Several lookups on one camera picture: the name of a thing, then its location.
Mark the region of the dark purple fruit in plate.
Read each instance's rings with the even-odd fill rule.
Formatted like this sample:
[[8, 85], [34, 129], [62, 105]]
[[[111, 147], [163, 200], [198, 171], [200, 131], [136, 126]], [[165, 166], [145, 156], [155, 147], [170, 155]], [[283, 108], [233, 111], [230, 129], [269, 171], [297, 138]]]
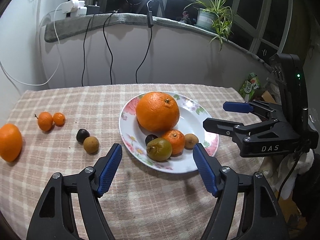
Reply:
[[155, 140], [155, 139], [157, 139], [158, 137], [156, 136], [156, 135], [154, 135], [154, 134], [149, 134], [149, 135], [147, 135], [146, 136], [146, 138], [145, 138], [145, 144], [147, 145], [149, 142], [151, 142], [151, 141], [153, 141], [153, 140]]

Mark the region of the large orange on cloth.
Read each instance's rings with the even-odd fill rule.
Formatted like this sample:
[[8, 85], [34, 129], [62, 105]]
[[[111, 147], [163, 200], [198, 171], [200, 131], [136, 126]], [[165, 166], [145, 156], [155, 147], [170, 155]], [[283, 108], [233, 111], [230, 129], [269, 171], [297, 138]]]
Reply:
[[23, 138], [18, 127], [13, 124], [5, 124], [1, 128], [0, 140], [1, 158], [7, 162], [14, 161], [23, 146]]

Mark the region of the dark purple fruit on cloth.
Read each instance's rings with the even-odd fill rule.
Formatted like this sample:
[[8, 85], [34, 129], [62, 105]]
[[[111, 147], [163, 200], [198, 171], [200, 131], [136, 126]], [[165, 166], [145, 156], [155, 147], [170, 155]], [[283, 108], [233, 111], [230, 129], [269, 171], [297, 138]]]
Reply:
[[78, 130], [77, 134], [76, 134], [76, 140], [77, 142], [79, 142], [80, 144], [84, 143], [84, 140], [90, 136], [90, 133], [88, 130], [81, 128]]

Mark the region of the tan longan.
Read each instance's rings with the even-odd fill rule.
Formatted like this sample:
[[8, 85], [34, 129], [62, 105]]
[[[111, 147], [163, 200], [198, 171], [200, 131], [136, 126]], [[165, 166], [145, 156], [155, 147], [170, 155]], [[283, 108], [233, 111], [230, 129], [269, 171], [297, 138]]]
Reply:
[[83, 147], [88, 154], [93, 154], [99, 150], [99, 140], [96, 137], [87, 137], [83, 142]]
[[194, 148], [194, 146], [199, 143], [199, 139], [196, 135], [194, 134], [186, 134], [184, 136], [185, 138], [185, 143], [184, 143], [184, 148], [188, 149], [188, 150], [192, 150]]

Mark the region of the stemmed mandarin orange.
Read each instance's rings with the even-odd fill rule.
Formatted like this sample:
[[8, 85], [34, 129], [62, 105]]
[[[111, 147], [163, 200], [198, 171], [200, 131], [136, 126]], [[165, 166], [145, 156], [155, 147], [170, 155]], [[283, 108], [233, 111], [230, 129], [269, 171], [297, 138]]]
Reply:
[[53, 126], [53, 116], [48, 112], [42, 112], [39, 115], [35, 114], [37, 119], [37, 124], [40, 130], [48, 132], [52, 129]]

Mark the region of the floral white plate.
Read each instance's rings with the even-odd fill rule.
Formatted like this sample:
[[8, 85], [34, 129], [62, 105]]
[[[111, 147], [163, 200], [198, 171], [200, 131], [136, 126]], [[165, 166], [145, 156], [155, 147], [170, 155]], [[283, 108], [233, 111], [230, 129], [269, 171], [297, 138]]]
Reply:
[[[203, 145], [208, 154], [214, 156], [219, 145], [219, 136], [206, 132], [203, 128], [203, 121], [210, 118], [211, 115], [200, 104], [186, 96], [172, 92], [166, 93], [175, 99], [180, 110], [180, 119], [174, 129], [184, 135], [197, 136], [199, 143]], [[163, 162], [154, 161], [147, 156], [145, 139], [150, 132], [139, 125], [135, 113], [136, 105], [143, 95], [134, 96], [125, 104], [120, 113], [119, 131], [128, 151], [145, 166], [160, 172], [183, 174], [196, 171], [197, 166], [192, 150], [184, 149], [178, 156]]]

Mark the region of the green-brown round fruit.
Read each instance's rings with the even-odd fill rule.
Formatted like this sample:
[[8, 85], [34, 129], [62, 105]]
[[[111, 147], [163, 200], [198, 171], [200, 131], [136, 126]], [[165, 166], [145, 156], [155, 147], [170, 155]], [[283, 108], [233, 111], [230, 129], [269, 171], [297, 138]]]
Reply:
[[172, 145], [164, 138], [156, 138], [147, 144], [146, 152], [152, 160], [165, 161], [172, 154]]

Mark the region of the green carton box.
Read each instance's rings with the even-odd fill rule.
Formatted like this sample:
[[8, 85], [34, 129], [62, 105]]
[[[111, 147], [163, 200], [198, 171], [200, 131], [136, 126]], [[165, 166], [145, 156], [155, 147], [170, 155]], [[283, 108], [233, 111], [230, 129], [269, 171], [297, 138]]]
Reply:
[[248, 78], [242, 84], [239, 90], [239, 94], [245, 101], [251, 101], [255, 95], [255, 92], [261, 89], [260, 80], [254, 72], [251, 72]]

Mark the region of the black box on sill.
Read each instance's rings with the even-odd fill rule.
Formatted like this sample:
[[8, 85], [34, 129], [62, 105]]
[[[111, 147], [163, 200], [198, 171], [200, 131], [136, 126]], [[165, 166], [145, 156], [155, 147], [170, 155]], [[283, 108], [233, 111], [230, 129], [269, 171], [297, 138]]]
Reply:
[[100, 12], [100, 7], [98, 5], [87, 5], [86, 15], [96, 15]]

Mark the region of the potted spider plant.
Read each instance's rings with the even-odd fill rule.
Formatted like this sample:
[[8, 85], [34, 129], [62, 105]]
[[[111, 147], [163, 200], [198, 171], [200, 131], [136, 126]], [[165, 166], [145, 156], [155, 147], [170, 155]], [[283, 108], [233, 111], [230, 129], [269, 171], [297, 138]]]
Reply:
[[189, 7], [197, 9], [196, 26], [214, 33], [210, 43], [217, 40], [222, 50], [223, 42], [229, 42], [232, 32], [234, 15], [232, 8], [225, 5], [228, 0], [195, 0], [186, 5], [184, 10]]

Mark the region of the tan longan beside purple fruit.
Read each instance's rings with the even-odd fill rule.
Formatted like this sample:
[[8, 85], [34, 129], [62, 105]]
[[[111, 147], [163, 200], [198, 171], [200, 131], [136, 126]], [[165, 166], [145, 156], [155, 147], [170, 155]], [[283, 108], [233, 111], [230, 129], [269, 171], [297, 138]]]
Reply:
[[96, 137], [87, 137], [83, 142], [83, 147], [88, 154], [93, 154], [99, 150], [99, 140]]

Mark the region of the grey window sill mat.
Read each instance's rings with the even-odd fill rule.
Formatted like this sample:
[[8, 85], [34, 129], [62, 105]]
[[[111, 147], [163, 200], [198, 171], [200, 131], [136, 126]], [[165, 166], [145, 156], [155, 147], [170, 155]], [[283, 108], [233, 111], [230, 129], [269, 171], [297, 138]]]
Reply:
[[[86, 31], [90, 18], [93, 18], [93, 24], [89, 30], [97, 30], [106, 26], [117, 24], [132, 26], [147, 26], [147, 16], [132, 13], [116, 13], [116, 14], [97, 14], [94, 16], [86, 15], [80, 17], [68, 17], [63, 20], [53, 20], [46, 25], [44, 31], [44, 40], [53, 43], [75, 35], [82, 34]], [[167, 18], [153, 17], [154, 25], [166, 28], [181, 29], [196, 34], [204, 35], [210, 38], [218, 38], [218, 35], [201, 29], [196, 26], [173, 21]]]

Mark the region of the large orange in plate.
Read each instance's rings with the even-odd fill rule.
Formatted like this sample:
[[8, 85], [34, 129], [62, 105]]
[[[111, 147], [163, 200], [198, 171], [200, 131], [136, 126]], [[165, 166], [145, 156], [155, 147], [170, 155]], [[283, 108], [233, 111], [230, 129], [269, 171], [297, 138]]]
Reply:
[[166, 132], [173, 129], [180, 118], [176, 100], [167, 93], [149, 92], [136, 106], [137, 121], [150, 132]]

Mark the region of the medium mandarin orange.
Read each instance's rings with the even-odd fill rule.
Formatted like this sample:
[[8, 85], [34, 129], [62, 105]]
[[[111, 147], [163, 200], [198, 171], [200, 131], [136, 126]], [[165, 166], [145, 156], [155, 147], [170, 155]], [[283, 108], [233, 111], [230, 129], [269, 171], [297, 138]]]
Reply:
[[182, 132], [176, 129], [171, 129], [162, 135], [162, 138], [171, 143], [172, 156], [180, 154], [185, 146], [185, 137]]

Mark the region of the small oval mandarin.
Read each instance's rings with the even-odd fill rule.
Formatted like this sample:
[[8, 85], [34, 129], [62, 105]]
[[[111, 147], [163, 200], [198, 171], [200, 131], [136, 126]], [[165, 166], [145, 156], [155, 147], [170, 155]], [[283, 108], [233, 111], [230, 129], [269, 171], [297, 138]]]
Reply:
[[64, 114], [57, 112], [53, 115], [53, 122], [56, 126], [63, 126], [65, 124], [66, 117]]

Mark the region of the white power adapter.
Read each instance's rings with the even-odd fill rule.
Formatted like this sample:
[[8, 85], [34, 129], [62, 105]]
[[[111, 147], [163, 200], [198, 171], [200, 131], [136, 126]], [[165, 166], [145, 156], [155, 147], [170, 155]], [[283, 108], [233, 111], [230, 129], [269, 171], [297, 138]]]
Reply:
[[87, 7], [84, 0], [70, 0], [61, 4], [61, 11], [70, 17], [85, 16]]

